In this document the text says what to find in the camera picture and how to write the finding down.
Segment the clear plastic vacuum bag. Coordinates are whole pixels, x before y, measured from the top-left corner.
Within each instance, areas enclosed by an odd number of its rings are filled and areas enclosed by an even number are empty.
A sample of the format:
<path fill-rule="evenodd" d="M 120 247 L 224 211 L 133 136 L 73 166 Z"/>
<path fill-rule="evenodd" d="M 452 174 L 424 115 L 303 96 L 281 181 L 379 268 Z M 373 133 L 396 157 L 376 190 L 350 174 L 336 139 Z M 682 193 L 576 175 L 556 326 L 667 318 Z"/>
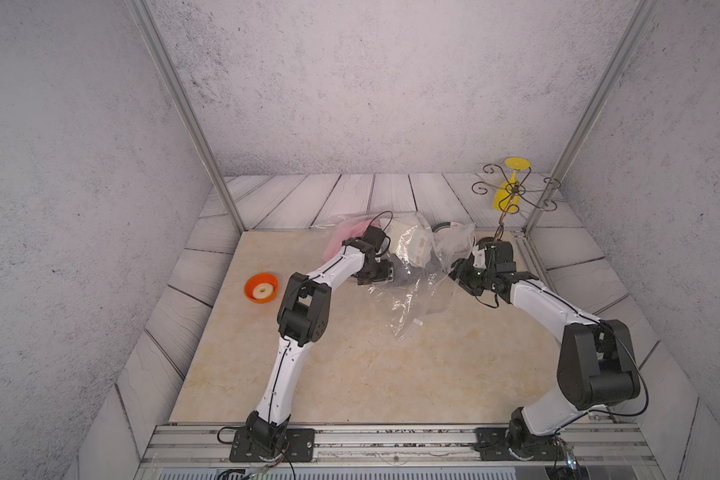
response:
<path fill-rule="evenodd" d="M 331 231 L 325 260 L 339 253 L 343 241 L 361 237 L 368 228 L 382 231 L 377 260 L 387 261 L 391 272 L 366 288 L 399 340 L 412 336 L 426 317 L 448 310 L 455 286 L 447 276 L 476 244 L 473 223 L 432 224 L 413 211 L 337 215 L 317 226 Z"/>

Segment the pink fluffy towel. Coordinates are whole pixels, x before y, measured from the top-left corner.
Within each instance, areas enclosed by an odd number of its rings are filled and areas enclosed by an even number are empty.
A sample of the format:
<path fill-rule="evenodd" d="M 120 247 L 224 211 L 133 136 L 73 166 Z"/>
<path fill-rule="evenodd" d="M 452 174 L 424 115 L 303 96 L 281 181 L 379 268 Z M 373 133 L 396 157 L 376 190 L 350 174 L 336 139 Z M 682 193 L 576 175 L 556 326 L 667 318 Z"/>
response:
<path fill-rule="evenodd" d="M 326 262 L 333 258 L 345 240 L 362 237 L 370 223 L 370 218 L 348 218 L 340 221 L 334 227 L 333 234 L 322 254 L 322 260 Z"/>

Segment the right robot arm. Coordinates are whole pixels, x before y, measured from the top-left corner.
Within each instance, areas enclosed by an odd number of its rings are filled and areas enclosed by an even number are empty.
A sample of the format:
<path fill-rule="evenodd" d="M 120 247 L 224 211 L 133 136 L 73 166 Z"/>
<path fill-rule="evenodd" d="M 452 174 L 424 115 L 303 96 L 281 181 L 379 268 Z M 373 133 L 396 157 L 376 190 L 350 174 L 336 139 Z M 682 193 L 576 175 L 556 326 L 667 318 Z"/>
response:
<path fill-rule="evenodd" d="M 491 293 L 493 308 L 505 302 L 526 312 L 560 344 L 556 386 L 511 415 L 506 442 L 515 457 L 531 459 L 589 412 L 602 413 L 640 395 L 643 380 L 627 325 L 589 314 L 536 275 L 519 271 L 509 242 L 479 240 L 467 257 L 452 263 L 449 277 L 476 299 Z"/>

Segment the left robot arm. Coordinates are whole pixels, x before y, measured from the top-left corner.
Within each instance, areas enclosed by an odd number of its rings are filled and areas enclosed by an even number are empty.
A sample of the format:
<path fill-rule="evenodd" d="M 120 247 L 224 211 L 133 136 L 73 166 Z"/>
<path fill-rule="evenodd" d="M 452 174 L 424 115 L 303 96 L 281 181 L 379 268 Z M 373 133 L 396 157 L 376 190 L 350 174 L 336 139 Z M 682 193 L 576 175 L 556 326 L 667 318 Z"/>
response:
<path fill-rule="evenodd" d="M 242 429 L 263 457 L 285 452 L 298 379 L 311 347 L 327 329 L 333 290 L 349 278 L 359 285 L 392 279 L 392 264 L 383 257 L 389 243 L 382 228 L 368 224 L 361 236 L 344 240 L 322 266 L 289 278 L 277 316 L 277 356 L 264 394 Z"/>

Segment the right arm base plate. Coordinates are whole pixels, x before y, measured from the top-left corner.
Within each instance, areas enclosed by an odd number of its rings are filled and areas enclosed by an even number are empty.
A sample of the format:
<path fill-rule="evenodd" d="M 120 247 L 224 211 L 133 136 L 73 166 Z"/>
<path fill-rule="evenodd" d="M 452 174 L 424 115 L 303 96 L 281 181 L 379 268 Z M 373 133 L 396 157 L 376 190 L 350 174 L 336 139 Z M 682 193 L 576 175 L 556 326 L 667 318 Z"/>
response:
<path fill-rule="evenodd" d="M 554 436 L 517 433 L 507 426 L 482 427 L 474 430 L 473 449 L 482 461 L 539 461 L 563 459 L 563 449 Z"/>

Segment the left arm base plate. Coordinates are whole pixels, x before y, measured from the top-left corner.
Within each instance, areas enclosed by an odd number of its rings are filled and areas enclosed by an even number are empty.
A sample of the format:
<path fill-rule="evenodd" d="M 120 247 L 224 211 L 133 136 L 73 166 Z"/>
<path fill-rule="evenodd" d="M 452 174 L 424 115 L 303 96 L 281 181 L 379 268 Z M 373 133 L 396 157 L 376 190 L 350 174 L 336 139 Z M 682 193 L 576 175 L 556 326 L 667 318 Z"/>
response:
<path fill-rule="evenodd" d="M 273 463 L 284 459 L 291 463 L 310 463 L 314 457 L 316 431 L 311 428 L 290 428 L 274 436 L 251 432 L 246 427 L 236 430 L 231 444 L 232 463 Z"/>

